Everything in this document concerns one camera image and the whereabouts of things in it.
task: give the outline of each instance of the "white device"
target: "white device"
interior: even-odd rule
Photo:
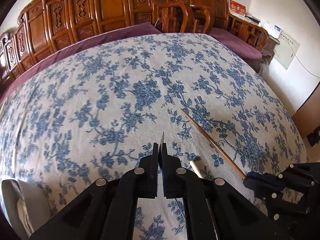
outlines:
[[[281,34],[281,28],[279,28],[277,25],[273,25],[269,22],[263,23],[262,27],[271,35],[272,37],[279,39]]]

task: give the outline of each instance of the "purple seat pad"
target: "purple seat pad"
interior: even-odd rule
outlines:
[[[209,35],[215,38],[217,41],[221,42],[242,59],[262,58],[262,54],[254,47],[251,47],[249,44],[245,43],[244,41],[224,29],[212,28]]]
[[[89,49],[107,42],[159,33],[161,32],[157,30],[151,23],[142,23],[139,25],[134,25],[123,29],[103,33],[72,44],[62,50],[57,51],[56,53],[50,55],[44,60],[38,62],[32,68],[23,73],[20,77],[18,77],[3,93],[3,95],[0,98],[0,104],[2,104],[3,101],[7,98],[7,96],[10,95],[13,91],[15,91],[24,82],[32,78],[40,71],[46,69],[47,67],[62,59],[65,59],[66,57],[69,57],[85,49]]]

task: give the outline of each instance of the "white chopstick tip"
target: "white chopstick tip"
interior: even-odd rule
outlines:
[[[196,166],[196,163],[194,161],[190,161],[189,164],[191,165],[193,171],[195,172],[195,174],[197,174],[197,176],[201,179],[203,179],[200,170],[198,169],[198,167]]]

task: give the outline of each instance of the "purple cushion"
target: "purple cushion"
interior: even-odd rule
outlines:
[[[232,35],[224,29],[212,28],[209,35],[220,41],[228,49],[231,49],[242,59],[261,59],[262,54],[254,47],[245,43],[238,37]]]

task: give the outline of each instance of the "poster on wall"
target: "poster on wall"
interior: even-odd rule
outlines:
[[[229,12],[237,17],[245,17],[245,6],[233,0],[229,0]]]
[[[274,58],[285,68],[288,69],[293,58],[296,56],[300,44],[283,30],[280,34],[280,45],[274,49]]]

